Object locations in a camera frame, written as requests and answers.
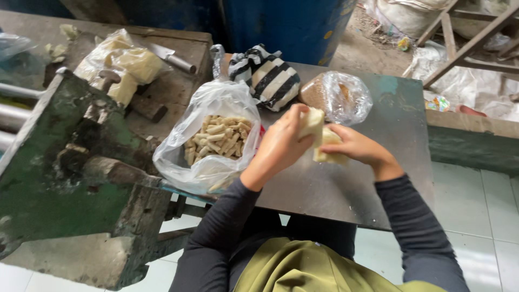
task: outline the dirt floor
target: dirt floor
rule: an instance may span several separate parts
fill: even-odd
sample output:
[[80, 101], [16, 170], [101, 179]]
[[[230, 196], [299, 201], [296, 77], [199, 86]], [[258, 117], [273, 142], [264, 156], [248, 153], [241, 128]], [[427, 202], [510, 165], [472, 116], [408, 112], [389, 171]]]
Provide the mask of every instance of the dirt floor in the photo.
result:
[[413, 60], [412, 47], [398, 50], [398, 40], [384, 35], [380, 29], [374, 32], [377, 26], [364, 9], [355, 7], [330, 68], [402, 76]]

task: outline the concrete ledge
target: concrete ledge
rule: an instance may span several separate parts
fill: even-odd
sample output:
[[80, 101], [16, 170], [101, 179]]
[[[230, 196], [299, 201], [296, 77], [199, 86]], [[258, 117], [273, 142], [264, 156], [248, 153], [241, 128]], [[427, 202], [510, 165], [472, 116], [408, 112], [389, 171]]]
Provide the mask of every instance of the concrete ledge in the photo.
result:
[[426, 110], [431, 159], [519, 175], [519, 123]]

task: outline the knife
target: knife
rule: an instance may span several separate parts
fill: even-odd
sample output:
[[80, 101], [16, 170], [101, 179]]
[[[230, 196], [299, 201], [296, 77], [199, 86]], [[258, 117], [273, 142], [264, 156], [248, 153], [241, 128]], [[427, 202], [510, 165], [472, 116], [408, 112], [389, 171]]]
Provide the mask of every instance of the knife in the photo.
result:
[[194, 74], [196, 72], [196, 66], [177, 57], [175, 55], [175, 50], [164, 48], [157, 44], [148, 43], [148, 42], [139, 42], [139, 43], [141, 45], [143, 45], [144, 47], [146, 47], [148, 50], [150, 50], [152, 53], [156, 54], [160, 59], [162, 59], [168, 63], [171, 63], [188, 73]]

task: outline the green machine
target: green machine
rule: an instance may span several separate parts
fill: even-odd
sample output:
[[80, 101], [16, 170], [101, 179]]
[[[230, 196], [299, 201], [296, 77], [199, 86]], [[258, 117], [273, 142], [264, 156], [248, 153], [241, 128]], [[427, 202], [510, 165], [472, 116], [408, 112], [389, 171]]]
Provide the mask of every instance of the green machine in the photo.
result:
[[[119, 290], [183, 248], [193, 229], [159, 233], [162, 222], [207, 210], [155, 176], [153, 147], [114, 100], [66, 68], [46, 91], [0, 92], [38, 99], [0, 160], [1, 262]], [[171, 192], [183, 196], [171, 202]]]

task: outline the black and white striped bag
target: black and white striped bag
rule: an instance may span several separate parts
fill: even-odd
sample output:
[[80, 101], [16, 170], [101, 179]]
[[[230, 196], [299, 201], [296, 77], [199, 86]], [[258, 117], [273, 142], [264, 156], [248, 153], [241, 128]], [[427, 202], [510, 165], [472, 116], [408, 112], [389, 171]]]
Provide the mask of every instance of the black and white striped bag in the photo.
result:
[[258, 104], [279, 112], [299, 92], [299, 75], [285, 61], [281, 52], [271, 54], [263, 44], [248, 49], [245, 54], [234, 53], [229, 63], [232, 81], [243, 80], [251, 88]]

